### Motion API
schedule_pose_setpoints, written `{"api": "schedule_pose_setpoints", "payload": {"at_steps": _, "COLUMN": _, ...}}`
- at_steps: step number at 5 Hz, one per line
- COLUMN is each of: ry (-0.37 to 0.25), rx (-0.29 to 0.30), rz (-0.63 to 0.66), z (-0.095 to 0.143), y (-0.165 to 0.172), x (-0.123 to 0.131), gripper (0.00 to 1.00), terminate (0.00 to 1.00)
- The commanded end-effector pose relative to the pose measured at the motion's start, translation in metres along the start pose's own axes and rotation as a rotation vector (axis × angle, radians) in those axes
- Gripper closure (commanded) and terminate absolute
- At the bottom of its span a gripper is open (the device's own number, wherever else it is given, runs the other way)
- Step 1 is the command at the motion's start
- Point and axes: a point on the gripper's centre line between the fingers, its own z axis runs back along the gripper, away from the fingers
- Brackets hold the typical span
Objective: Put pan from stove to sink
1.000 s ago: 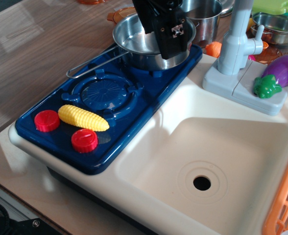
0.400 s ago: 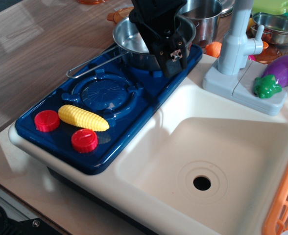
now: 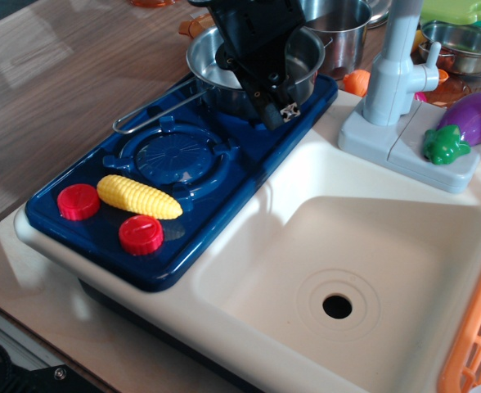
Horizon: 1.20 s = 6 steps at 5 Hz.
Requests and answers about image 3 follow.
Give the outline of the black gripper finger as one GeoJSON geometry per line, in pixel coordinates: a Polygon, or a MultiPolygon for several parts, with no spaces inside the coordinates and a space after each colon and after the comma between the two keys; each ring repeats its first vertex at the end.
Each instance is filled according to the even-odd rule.
{"type": "Polygon", "coordinates": [[[240,85],[268,130],[275,130],[301,115],[300,104],[288,94],[286,88],[276,91],[267,89],[248,74],[240,75],[240,85]]]}

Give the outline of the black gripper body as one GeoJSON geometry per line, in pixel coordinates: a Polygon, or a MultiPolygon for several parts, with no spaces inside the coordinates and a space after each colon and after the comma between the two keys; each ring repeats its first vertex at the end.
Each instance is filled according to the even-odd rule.
{"type": "Polygon", "coordinates": [[[223,37],[226,53],[264,86],[288,75],[286,45],[305,24],[299,1],[191,1],[205,7],[223,37]]]}

